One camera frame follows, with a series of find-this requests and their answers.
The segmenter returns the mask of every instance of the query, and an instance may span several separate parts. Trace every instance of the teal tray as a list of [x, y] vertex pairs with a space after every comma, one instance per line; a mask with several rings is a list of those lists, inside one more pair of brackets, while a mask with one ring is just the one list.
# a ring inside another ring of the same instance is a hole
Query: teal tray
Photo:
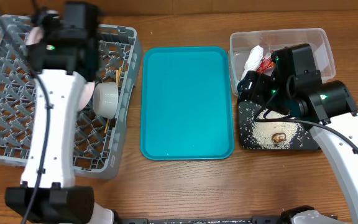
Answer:
[[224, 159], [234, 149], [229, 65], [220, 47], [144, 57], [140, 150], [152, 160]]

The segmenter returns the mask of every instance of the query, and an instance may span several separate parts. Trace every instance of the black tray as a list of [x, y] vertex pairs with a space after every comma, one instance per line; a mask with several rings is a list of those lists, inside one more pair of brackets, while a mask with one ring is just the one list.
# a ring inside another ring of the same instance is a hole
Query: black tray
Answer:
[[272, 147], [261, 146], [257, 142], [257, 138], [253, 132], [253, 121], [252, 118], [260, 106], [256, 103], [249, 101], [240, 102], [237, 106], [239, 115], [239, 132], [240, 132], [240, 143], [245, 149], [257, 149], [257, 150], [318, 150], [319, 146], [316, 141], [313, 140], [311, 134], [306, 131], [301, 124], [296, 130], [296, 134], [291, 140], [287, 139], [286, 142], [280, 142], [274, 144], [272, 141]]

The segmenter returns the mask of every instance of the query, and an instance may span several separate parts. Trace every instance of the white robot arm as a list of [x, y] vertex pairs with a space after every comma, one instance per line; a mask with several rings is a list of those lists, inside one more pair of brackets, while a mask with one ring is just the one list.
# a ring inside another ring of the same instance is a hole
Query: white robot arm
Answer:
[[[35, 44], [33, 49], [29, 49], [29, 63], [39, 73], [39, 80], [45, 85], [50, 99], [50, 120], [46, 119], [45, 96], [40, 89], [40, 83], [37, 82], [37, 106], [29, 160], [21, 177], [21, 186], [7, 189], [6, 204], [32, 222], [113, 224], [117, 218], [113, 211], [94, 202], [92, 188], [75, 186], [73, 173], [73, 138], [80, 93], [84, 84], [92, 81], [93, 72], [95, 68], [98, 68], [97, 61], [89, 63], [92, 58], [98, 58], [98, 41], [94, 36], [97, 28], [96, 11], [95, 7], [89, 4], [68, 3], [65, 15], [69, 19], [61, 25], [59, 22], [54, 24], [56, 21], [50, 17], [51, 20], [46, 29], [48, 38], [42, 39], [39, 44]], [[49, 52], [55, 48], [49, 44], [56, 43], [58, 43], [57, 47], [63, 46], [64, 48], [61, 54]], [[307, 80], [312, 80], [311, 71], [315, 72], [308, 69], [301, 72], [308, 76]], [[338, 83], [329, 87], [329, 91], [332, 88], [336, 91], [333, 98], [337, 101], [326, 111], [324, 111], [326, 109], [324, 104], [327, 105], [327, 103], [317, 100], [320, 105], [316, 105], [316, 99], [312, 98], [315, 97], [314, 95], [308, 95], [311, 97], [310, 101], [293, 100], [293, 102], [299, 106], [298, 112], [303, 116], [309, 113], [308, 111], [312, 111], [311, 105], [313, 105], [313, 110], [316, 112], [313, 116], [316, 116], [327, 127], [346, 136], [358, 147], [358, 114], [355, 110], [351, 110], [351, 113], [338, 113], [336, 107], [342, 109], [344, 106], [341, 95], [343, 89]], [[354, 107], [348, 100], [348, 98], [345, 99], [347, 106]], [[48, 122], [49, 138], [44, 151], [45, 127]], [[355, 152], [353, 147], [343, 139], [325, 129], [312, 127], [310, 132], [334, 170], [349, 205], [353, 222], [358, 223], [358, 151]], [[39, 171], [41, 162], [45, 164]], [[342, 222], [324, 217], [315, 210], [307, 210], [298, 212], [281, 223], [337, 224]]]

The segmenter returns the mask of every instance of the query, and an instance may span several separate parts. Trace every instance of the red snack wrapper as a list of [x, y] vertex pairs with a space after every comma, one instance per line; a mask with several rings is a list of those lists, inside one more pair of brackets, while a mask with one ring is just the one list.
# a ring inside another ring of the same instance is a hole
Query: red snack wrapper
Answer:
[[262, 63], [259, 65], [259, 68], [256, 70], [257, 73], [264, 73], [266, 70], [269, 70], [274, 67], [272, 62], [272, 52], [267, 53], [262, 60]]

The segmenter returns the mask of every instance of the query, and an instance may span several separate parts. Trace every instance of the plastic bin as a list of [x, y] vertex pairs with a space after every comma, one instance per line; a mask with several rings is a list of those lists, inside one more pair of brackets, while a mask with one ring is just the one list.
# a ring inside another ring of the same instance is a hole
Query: plastic bin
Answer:
[[264, 30], [253, 32], [233, 33], [230, 36], [229, 66], [232, 92], [238, 96], [237, 84], [244, 72], [249, 53], [256, 45], [264, 49], [264, 54], [271, 50], [279, 50], [297, 44], [310, 44], [313, 50], [314, 62], [321, 70], [323, 83], [335, 76], [333, 53], [323, 29], [287, 29]]
[[[12, 41], [24, 42], [31, 25], [28, 17], [3, 16]], [[29, 77], [27, 62], [6, 42], [0, 27], [0, 164], [25, 166], [29, 155], [35, 102], [34, 81]], [[75, 174], [111, 179], [118, 173], [127, 133], [126, 119], [132, 89], [139, 74], [143, 50], [136, 30], [131, 27], [100, 25], [99, 55], [101, 68], [95, 83], [116, 80], [119, 101], [115, 117], [107, 122], [95, 115], [89, 102], [78, 113], [74, 139]], [[121, 68], [120, 77], [114, 71]]]

